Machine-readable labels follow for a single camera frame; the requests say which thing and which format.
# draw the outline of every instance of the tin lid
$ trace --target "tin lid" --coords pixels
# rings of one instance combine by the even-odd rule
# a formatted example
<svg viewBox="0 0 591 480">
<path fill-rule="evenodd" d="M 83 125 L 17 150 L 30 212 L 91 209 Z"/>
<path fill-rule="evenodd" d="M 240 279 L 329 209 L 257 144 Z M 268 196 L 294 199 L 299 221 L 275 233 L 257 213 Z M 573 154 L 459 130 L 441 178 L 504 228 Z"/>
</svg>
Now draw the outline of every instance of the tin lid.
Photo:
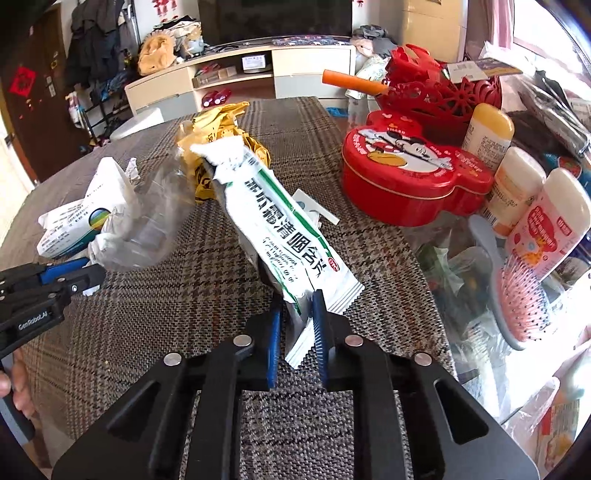
<svg viewBox="0 0 591 480">
<path fill-rule="evenodd" d="M 421 136 L 415 120 L 397 113 L 387 116 L 387 123 L 355 128 L 345 137 L 343 158 L 355 174 L 417 199 L 443 198 L 455 188 L 478 195 L 490 191 L 493 174 L 474 155 L 432 144 Z"/>
</svg>

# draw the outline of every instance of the mickey mouse illustration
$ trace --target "mickey mouse illustration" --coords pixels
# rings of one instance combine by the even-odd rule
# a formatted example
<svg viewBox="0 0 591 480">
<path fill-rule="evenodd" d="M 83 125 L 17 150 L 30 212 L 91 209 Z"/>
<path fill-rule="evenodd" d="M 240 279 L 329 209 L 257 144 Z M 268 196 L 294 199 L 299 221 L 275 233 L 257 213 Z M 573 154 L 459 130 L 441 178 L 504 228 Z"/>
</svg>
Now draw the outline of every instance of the mickey mouse illustration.
<svg viewBox="0 0 591 480">
<path fill-rule="evenodd" d="M 378 163 L 422 173 L 438 168 L 453 170 L 451 158 L 439 158 L 420 137 L 405 137 L 399 132 L 376 132 L 370 128 L 359 130 L 365 137 L 368 157 Z"/>
</svg>

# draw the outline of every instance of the yellow cap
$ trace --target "yellow cap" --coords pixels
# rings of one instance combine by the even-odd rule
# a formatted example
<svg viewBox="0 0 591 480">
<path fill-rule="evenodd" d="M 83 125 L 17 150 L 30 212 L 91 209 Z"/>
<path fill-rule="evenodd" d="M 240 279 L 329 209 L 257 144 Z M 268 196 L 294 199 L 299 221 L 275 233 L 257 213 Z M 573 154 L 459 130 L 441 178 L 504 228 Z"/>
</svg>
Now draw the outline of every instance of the yellow cap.
<svg viewBox="0 0 591 480">
<path fill-rule="evenodd" d="M 476 105 L 472 119 L 478 121 L 504 140 L 511 140 L 515 133 L 513 120 L 497 107 L 488 103 L 479 103 Z"/>
</svg>

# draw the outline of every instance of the crumpled yellow packaging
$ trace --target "crumpled yellow packaging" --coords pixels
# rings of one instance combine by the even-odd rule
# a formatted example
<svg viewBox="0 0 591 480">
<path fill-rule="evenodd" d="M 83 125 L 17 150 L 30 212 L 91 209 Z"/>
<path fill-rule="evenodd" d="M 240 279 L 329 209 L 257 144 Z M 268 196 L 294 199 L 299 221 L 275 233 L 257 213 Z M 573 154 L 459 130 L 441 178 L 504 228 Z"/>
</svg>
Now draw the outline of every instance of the crumpled yellow packaging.
<svg viewBox="0 0 591 480">
<path fill-rule="evenodd" d="M 193 122 L 182 122 L 178 128 L 176 141 L 181 149 L 183 160 L 187 164 L 189 175 L 195 175 L 195 201 L 204 202 L 214 199 L 215 193 L 209 177 L 203 165 L 203 159 L 191 152 L 191 145 L 213 142 L 223 137 L 241 135 L 244 144 L 269 167 L 271 156 L 269 151 L 257 140 L 252 138 L 241 128 L 238 128 L 236 117 L 242 115 L 249 106 L 248 102 L 227 103 L 207 110 L 193 118 Z"/>
</svg>

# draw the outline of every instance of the red shoe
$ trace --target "red shoe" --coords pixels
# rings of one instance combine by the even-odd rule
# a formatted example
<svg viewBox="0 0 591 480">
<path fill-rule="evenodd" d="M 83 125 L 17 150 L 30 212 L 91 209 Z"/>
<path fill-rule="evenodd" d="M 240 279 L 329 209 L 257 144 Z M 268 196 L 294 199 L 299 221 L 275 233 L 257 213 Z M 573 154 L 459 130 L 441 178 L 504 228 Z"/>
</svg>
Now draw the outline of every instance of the red shoe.
<svg viewBox="0 0 591 480">
<path fill-rule="evenodd" d="M 213 98 L 213 103 L 215 103 L 216 105 L 223 105 L 228 101 L 231 95 L 232 91 L 229 88 L 224 88 Z"/>
<path fill-rule="evenodd" d="M 216 97 L 216 95 L 218 95 L 217 90 L 212 90 L 211 92 L 205 94 L 205 96 L 201 99 L 201 105 L 203 105 L 203 108 L 212 106 L 213 100 Z"/>
</svg>

